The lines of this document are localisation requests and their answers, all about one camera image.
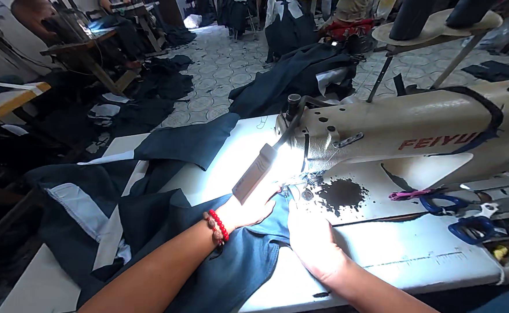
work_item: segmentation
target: blue scissors handle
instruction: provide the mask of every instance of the blue scissors handle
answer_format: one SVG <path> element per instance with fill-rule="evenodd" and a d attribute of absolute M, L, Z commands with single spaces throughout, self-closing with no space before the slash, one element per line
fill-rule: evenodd
<path fill-rule="evenodd" d="M 469 245 L 477 245 L 478 243 L 494 237 L 496 234 L 494 224 L 492 224 L 490 218 L 485 216 L 460 218 L 457 223 L 449 225 L 447 229 L 450 230 L 457 238 L 463 240 Z M 467 233 L 466 229 L 480 231 L 483 236 L 473 238 Z"/>
<path fill-rule="evenodd" d="M 419 196 L 418 199 L 421 201 L 422 206 L 425 207 L 432 214 L 441 214 L 445 211 L 453 211 L 456 212 L 459 209 L 463 209 L 468 207 L 469 203 L 463 199 L 459 199 L 456 196 L 448 196 L 446 194 L 427 194 L 424 196 Z M 433 199 L 442 199 L 453 202 L 452 205 L 441 206 L 432 202 Z"/>

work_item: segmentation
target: red cloth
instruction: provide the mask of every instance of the red cloth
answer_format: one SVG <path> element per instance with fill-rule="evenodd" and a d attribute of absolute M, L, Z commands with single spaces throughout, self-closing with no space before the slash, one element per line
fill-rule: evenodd
<path fill-rule="evenodd" d="M 335 41 L 343 41 L 354 34 L 358 36 L 367 35 L 372 26 L 374 26 L 374 20 L 367 18 L 357 22 L 333 21 L 325 30 L 328 36 L 332 37 Z"/>

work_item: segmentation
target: bracelet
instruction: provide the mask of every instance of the bracelet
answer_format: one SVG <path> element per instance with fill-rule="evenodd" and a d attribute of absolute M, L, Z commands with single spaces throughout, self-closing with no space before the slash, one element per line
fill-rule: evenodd
<path fill-rule="evenodd" d="M 209 210 L 208 211 L 210 213 L 210 215 L 214 218 L 214 220 L 216 220 L 216 223 L 218 224 L 218 227 L 220 228 L 220 230 L 222 231 L 222 234 L 223 234 L 223 241 L 227 242 L 228 240 L 230 240 L 230 235 L 227 233 L 227 230 L 226 228 L 224 227 L 224 225 L 222 224 L 222 221 L 219 220 L 219 217 L 218 215 L 216 214 L 216 212 L 214 210 Z"/>
<path fill-rule="evenodd" d="M 224 245 L 222 232 L 216 229 L 216 221 L 208 212 L 202 213 L 203 219 L 208 222 L 208 227 L 213 231 L 212 239 L 218 243 L 218 246 L 221 247 Z"/>

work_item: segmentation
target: pink scissors handle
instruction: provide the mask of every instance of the pink scissors handle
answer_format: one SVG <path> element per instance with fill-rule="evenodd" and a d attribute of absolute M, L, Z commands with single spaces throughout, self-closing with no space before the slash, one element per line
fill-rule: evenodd
<path fill-rule="evenodd" d="M 416 198 L 418 196 L 422 196 L 423 194 L 429 194 L 433 192 L 434 190 L 431 189 L 425 189 L 425 190 L 417 190 L 417 191 L 401 191 L 401 192 L 393 192 L 391 193 L 388 198 L 390 198 L 391 201 L 402 201 L 402 200 L 409 200 L 412 198 Z"/>

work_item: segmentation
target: hand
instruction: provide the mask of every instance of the hand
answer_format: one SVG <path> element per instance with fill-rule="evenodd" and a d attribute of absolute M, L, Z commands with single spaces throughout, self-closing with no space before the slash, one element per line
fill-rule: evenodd
<path fill-rule="evenodd" d="M 279 191 L 277 184 L 260 184 L 244 205 L 235 196 L 216 210 L 228 233 L 243 226 L 262 222 L 272 213 L 275 201 L 269 199 Z"/>
<path fill-rule="evenodd" d="M 289 208 L 291 248 L 316 279 L 334 288 L 341 281 L 340 272 L 354 262 L 334 242 L 332 225 L 325 218 L 301 212 L 294 201 Z"/>

